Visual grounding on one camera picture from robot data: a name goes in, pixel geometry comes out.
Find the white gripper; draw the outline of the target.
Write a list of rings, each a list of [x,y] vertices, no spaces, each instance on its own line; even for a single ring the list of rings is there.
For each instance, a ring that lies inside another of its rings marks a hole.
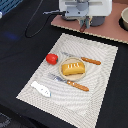
[[[77,19],[80,26],[89,28],[94,17],[111,14],[112,0],[59,0],[59,9],[67,20]]]

